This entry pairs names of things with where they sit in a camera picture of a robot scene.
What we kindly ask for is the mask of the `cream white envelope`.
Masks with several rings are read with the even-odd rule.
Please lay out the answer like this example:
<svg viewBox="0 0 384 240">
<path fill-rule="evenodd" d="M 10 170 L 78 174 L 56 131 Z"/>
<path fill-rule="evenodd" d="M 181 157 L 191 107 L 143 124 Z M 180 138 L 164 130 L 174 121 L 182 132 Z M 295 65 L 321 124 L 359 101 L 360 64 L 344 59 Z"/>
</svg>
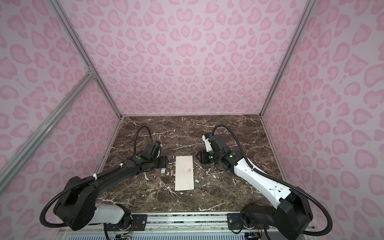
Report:
<svg viewBox="0 0 384 240">
<path fill-rule="evenodd" d="M 194 190 L 193 156 L 176 157 L 175 190 Z"/>
</svg>

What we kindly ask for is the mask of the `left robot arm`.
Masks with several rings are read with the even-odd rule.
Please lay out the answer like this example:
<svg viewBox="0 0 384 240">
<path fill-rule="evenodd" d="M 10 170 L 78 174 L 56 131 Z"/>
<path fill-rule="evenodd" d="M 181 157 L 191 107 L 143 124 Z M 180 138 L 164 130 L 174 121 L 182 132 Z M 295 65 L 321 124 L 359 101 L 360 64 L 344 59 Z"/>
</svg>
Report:
<svg viewBox="0 0 384 240">
<path fill-rule="evenodd" d="M 65 186 L 66 193 L 59 197 L 53 212 L 74 231 L 97 224 L 110 224 L 115 230 L 127 230 L 133 224 L 131 211 L 123 204 L 98 204 L 97 198 L 128 178 L 154 169 L 165 169 L 167 165 L 168 158 L 162 155 L 162 144 L 149 142 L 143 151 L 115 168 L 83 179 L 71 178 Z"/>
</svg>

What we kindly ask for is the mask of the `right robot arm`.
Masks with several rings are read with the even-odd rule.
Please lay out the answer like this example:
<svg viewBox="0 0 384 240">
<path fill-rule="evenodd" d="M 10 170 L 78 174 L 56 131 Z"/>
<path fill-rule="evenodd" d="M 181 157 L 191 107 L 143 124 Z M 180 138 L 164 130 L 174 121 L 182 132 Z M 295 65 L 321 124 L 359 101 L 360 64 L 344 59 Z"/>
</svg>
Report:
<svg viewBox="0 0 384 240">
<path fill-rule="evenodd" d="M 269 206 L 247 204 L 240 211 L 239 220 L 230 228 L 242 230 L 255 227 L 275 227 L 288 240 L 296 240 L 313 219 L 308 199 L 298 191 L 271 180 L 265 173 L 258 174 L 253 163 L 247 163 L 244 154 L 232 151 L 221 135 L 202 136 L 205 149 L 197 154 L 201 164 L 217 164 L 242 178 L 270 202 Z"/>
</svg>

